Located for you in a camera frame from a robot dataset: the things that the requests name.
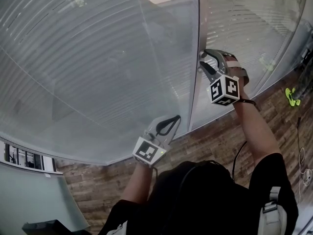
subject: frosted glass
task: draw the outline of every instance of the frosted glass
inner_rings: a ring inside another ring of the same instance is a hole
[[[198,0],[0,0],[0,136],[109,164],[151,121],[187,132]]]
[[[70,231],[89,225],[79,211],[63,175],[19,169],[0,162],[0,234],[25,235],[28,223],[58,219]]]
[[[305,0],[207,0],[207,3],[206,47],[233,53],[250,78],[246,93],[255,96],[285,53]],[[211,104],[208,86],[209,80],[203,73],[193,129],[233,109]]]

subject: black sleeve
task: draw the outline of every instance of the black sleeve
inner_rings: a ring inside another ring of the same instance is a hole
[[[259,210],[269,202],[269,193],[273,186],[281,187],[278,204],[287,213],[287,227],[285,235],[291,235],[297,218],[298,207],[288,180],[283,156],[274,153],[263,158],[256,166],[250,181],[249,190],[255,199]]]
[[[116,230],[119,225],[125,223],[140,208],[140,204],[127,200],[118,201],[112,208],[106,224],[99,235],[107,235],[109,231]]]

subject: yellow-green sneaker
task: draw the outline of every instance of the yellow-green sneaker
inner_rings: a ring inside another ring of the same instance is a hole
[[[294,105],[295,105],[295,100],[293,100],[293,98],[292,98],[292,96],[291,96],[291,91],[290,91],[289,88],[286,88],[286,89],[285,89],[285,94],[286,94],[286,97],[287,97],[288,100],[289,100],[289,104],[290,104],[291,106],[294,106]]]

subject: white cable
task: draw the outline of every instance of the white cable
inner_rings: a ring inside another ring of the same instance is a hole
[[[302,152],[302,151],[303,151],[303,157],[302,157],[302,160],[300,161],[300,157],[301,157],[301,152]],[[302,147],[301,150],[300,150],[300,153],[299,153],[299,202],[298,202],[298,204],[299,204],[300,201],[301,201],[301,193],[300,193],[301,174],[303,174],[303,182],[302,182],[302,183],[303,183],[306,187],[309,186],[309,184],[310,184],[310,182],[311,182],[311,179],[312,179],[312,171],[313,171],[312,169],[305,169],[304,172],[301,171],[301,165],[302,165],[302,163],[303,163],[303,161],[304,161],[304,157],[305,157],[305,150],[304,150],[304,148]],[[308,171],[309,176],[308,176],[306,179],[304,179],[304,175],[307,174],[307,171]]]

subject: black wristband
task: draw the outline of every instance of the black wristband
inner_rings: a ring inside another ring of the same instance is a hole
[[[237,102],[249,103],[249,104],[253,104],[254,106],[256,106],[256,102],[254,102],[253,100],[249,100],[249,99],[240,98]]]

